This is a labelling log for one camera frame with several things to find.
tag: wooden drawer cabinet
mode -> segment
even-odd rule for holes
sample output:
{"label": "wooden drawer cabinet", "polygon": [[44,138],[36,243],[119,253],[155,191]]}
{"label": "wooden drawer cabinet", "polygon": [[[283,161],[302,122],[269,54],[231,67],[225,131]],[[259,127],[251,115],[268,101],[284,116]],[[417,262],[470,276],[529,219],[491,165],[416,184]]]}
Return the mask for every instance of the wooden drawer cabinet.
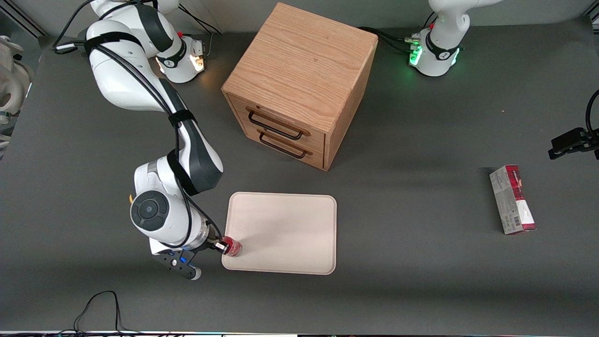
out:
{"label": "wooden drawer cabinet", "polygon": [[249,139],[326,171],[376,46],[374,34],[279,3],[222,91]]}

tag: table surface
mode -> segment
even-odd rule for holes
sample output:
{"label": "table surface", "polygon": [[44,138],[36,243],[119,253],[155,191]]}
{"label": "table surface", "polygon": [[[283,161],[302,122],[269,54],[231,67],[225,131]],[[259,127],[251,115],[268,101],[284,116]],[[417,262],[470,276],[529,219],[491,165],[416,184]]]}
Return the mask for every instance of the table surface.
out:
{"label": "table surface", "polygon": [[[194,199],[224,227],[237,191],[335,197],[335,272],[230,271],[210,251],[190,282],[155,263],[128,198],[135,168],[173,146],[166,117],[112,106],[85,58],[46,51],[0,162],[0,329],[67,329],[112,289],[140,330],[597,334],[599,163],[547,157],[552,138],[584,126],[597,88],[588,18],[472,28],[441,78],[381,44],[329,172],[237,124],[220,86],[252,37],[216,36],[207,72],[175,85],[225,166]],[[520,165],[535,232],[503,235],[488,172],[505,164]],[[112,301],[82,328],[112,329]]]}

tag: cardboard box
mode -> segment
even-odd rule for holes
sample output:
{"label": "cardboard box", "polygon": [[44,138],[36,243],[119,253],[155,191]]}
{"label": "cardboard box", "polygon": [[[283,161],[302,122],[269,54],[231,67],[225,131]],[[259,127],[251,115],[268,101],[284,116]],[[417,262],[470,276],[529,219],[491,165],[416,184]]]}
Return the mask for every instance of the cardboard box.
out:
{"label": "cardboard box", "polygon": [[518,165],[506,165],[489,177],[501,215],[503,232],[507,235],[537,229],[522,193]]}

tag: green led light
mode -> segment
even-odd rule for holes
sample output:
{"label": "green led light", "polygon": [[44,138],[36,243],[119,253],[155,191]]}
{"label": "green led light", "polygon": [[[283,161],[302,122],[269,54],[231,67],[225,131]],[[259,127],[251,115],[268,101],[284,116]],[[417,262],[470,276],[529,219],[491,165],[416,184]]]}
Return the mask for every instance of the green led light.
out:
{"label": "green led light", "polygon": [[451,61],[451,65],[455,64],[455,61],[458,59],[459,48],[455,51],[455,56],[453,57],[453,61]]}
{"label": "green led light", "polygon": [[422,47],[418,46],[418,48],[416,48],[416,50],[414,50],[414,52],[412,52],[416,55],[413,55],[412,57],[410,57],[410,63],[412,65],[417,65],[418,61],[420,61],[420,56],[422,55]]}

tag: drawer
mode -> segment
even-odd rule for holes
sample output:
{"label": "drawer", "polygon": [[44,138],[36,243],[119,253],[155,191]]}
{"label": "drawer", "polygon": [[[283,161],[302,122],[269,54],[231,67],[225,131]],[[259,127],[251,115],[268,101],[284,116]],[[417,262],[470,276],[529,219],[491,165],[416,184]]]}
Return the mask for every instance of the drawer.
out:
{"label": "drawer", "polygon": [[301,146],[293,144],[289,140],[284,139],[277,134],[264,131],[261,128],[246,127],[246,135],[249,139],[268,146],[277,152],[281,152],[310,166],[314,166],[317,169],[323,168],[324,155],[321,152],[302,148]]}
{"label": "drawer", "polygon": [[244,129],[258,128],[263,131],[269,131],[269,134],[275,134],[285,139],[288,144],[295,144],[300,148],[315,152],[324,151],[324,133],[304,127],[300,128],[289,122],[281,121],[273,117],[271,113],[266,112],[263,107],[243,101],[232,95],[229,95],[229,99]]}

